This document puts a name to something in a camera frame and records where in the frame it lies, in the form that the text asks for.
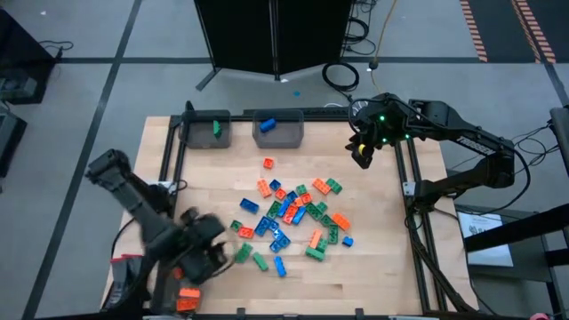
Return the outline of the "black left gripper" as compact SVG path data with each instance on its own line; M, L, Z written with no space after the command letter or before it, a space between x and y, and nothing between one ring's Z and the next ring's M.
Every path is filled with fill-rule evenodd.
M184 226L184 246L177 258L177 265L192 284L205 283L234 265L233 261L228 262L224 251L226 243L212 243L225 231L217 215L201 215L196 207L190 207L180 216L180 220Z

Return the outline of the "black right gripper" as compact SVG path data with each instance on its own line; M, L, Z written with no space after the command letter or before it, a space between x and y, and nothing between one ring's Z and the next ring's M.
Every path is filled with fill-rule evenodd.
M345 149L351 152L352 159L361 169L368 169L374 147L394 146L396 142L412 137L407 127L411 115L410 106L392 93L351 101L348 123L354 134ZM360 155L362 144L365 145L363 156Z

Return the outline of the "grey translucent plastic bin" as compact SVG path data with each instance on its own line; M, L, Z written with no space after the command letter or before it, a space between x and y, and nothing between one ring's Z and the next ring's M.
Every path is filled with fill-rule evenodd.
M212 132L213 120L221 125L218 139ZM229 148L231 137L231 114L227 110L187 110L182 115L179 138L188 148Z
M153 291L153 297L150 308L155 313L166 314L170 316L191 316L195 314L201 304L203 298L202 291L192 284L183 273L184 277L177 280L173 276L173 270L177 267L167 267L164 263L158 265L156 283ZM199 306L196 310L188 313L178 313L176 311L176 301L180 298L179 291L181 288L198 288L201 292L199 298Z
M276 119L276 128L261 132L259 125ZM304 136L304 115L298 109L260 109L252 114L252 136L258 148L298 148Z

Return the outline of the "black device with red trim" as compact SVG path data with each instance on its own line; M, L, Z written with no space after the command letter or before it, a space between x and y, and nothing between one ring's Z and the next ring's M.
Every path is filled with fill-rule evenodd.
M110 260L113 282L101 307L102 311L108 311L120 307L120 309L137 310L149 299L147 289L136 289L134 293L128 293L135 284L140 273L143 256L139 254L122 254L119 258Z

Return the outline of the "black partition panel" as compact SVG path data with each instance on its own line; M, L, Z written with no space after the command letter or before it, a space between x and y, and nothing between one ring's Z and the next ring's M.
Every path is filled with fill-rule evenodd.
M354 0L276 0L277 64L281 74L335 62Z
M269 0L194 0L212 64L274 73Z

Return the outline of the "white paper sheet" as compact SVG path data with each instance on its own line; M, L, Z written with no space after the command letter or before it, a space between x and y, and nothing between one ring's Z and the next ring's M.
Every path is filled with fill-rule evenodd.
M461 233L464 239L503 225L501 216L493 213L474 215L465 212L457 212L457 214L461 226ZM472 266L504 268L512 268L514 266L510 249L507 244L484 249L482 251L469 252L468 260L468 264Z

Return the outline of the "black crossbeam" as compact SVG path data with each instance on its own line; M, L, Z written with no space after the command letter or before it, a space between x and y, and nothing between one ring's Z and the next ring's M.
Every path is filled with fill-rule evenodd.
M531 217L515 220L465 239L467 252L478 252L528 238L543 236L569 227L569 204L559 205Z

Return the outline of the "black equipment case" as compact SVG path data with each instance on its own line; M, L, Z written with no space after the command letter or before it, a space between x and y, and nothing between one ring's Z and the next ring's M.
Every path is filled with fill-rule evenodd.
M0 178L5 178L26 130L27 123L8 111L0 111Z

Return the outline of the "black cart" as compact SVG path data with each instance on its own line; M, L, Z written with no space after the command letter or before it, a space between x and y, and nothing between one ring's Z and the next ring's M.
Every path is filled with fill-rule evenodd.
M0 8L0 100L39 104L56 59Z

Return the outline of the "grey metal post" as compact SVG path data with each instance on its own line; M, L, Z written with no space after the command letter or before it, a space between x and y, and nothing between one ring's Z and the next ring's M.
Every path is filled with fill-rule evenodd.
M565 170L569 176L569 104L561 108L552 108L549 113L551 128L556 136Z

